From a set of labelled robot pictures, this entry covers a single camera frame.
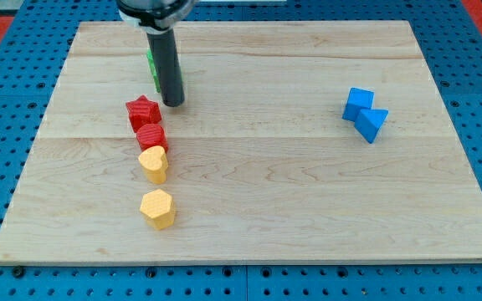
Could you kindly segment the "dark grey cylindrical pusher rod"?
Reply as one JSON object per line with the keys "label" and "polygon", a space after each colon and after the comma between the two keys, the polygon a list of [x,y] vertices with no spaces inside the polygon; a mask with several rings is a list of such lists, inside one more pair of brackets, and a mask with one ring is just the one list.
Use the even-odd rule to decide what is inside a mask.
{"label": "dark grey cylindrical pusher rod", "polygon": [[158,79],[162,102],[178,107],[185,101],[182,73],[177,55],[174,31],[146,35]]}

